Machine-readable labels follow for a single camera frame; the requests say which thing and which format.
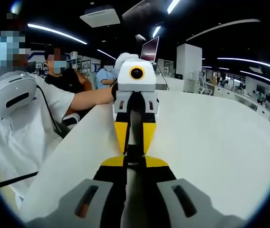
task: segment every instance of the yellow camera ring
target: yellow camera ring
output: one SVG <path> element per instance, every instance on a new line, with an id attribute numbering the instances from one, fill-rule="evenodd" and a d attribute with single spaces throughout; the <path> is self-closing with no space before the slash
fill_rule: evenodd
<path id="1" fill-rule="evenodd" d="M 132 76 L 132 71 L 133 71 L 134 69 L 140 69 L 140 70 L 142 71 L 142 76 L 141 76 L 140 78 L 135 78 L 135 77 Z M 130 77 L 131 77 L 132 79 L 134 79 L 134 80 L 141 80 L 141 79 L 143 79 L 143 78 L 145 77 L 145 70 L 144 70 L 141 66 L 134 66 L 134 67 L 132 67 L 132 68 L 130 69 L 129 75 L 130 75 Z"/>

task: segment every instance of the ceiling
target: ceiling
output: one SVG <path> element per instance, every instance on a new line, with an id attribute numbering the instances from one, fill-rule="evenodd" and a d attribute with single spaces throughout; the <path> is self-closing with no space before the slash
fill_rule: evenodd
<path id="1" fill-rule="evenodd" d="M 261 22 L 215 29 L 186 43 L 202 48 L 204 66 L 229 68 L 233 74 L 242 74 L 240 70 L 256 74 L 249 67 L 260 67 L 262 76 L 270 79 L 270 67 L 217 59 L 244 58 L 270 64 L 270 1 L 181 0 L 168 15 L 171 1 L 89 0 L 71 1 L 70 4 L 51 0 L 23 1 L 19 15 L 27 22 L 70 34 L 88 45 L 38 29 L 30 29 L 31 42 L 56 43 L 67 52 L 77 50 L 81 55 L 105 60 L 110 58 L 97 49 L 113 57 L 118 57 L 121 52 L 140 54 L 144 41 L 137 41 L 135 35 L 141 34 L 148 41 L 156 26 L 162 26 L 157 34 L 160 36 L 157 57 L 175 61 L 176 47 L 193 35 L 232 21 L 259 19 Z M 7 2 L 3 12 L 9 11 L 14 1 Z M 114 7 L 121 24 L 91 28 L 79 18 L 85 10 L 103 5 Z M 37 44 L 32 44 L 32 48 L 43 49 Z"/>

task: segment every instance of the light blue shirt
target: light blue shirt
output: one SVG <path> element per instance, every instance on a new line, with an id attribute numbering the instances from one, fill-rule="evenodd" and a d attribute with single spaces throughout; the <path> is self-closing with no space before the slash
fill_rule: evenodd
<path id="1" fill-rule="evenodd" d="M 115 80 L 116 78 L 111 72 L 106 71 L 105 69 L 99 70 L 99 72 L 96 75 L 97 89 L 108 88 L 110 86 L 101 83 L 101 81 L 104 79 Z"/>

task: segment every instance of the white vr headset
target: white vr headset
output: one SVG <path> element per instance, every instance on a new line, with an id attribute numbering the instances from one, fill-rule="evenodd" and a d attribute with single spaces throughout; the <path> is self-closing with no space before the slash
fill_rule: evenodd
<path id="1" fill-rule="evenodd" d="M 24 71 L 0 69 L 0 119 L 27 105 L 36 94 L 35 79 Z"/>

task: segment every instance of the white shirt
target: white shirt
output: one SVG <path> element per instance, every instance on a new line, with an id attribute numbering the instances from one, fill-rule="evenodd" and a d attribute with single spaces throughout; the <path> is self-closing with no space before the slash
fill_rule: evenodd
<path id="1" fill-rule="evenodd" d="M 51 113 L 61 122 L 74 94 L 63 91 L 32 75 L 46 97 Z M 31 103 L 0 120 L 0 174 L 6 180 L 39 171 L 44 160 L 62 141 L 54 132 L 46 103 L 39 89 Z M 12 184 L 24 197 L 34 177 Z"/>

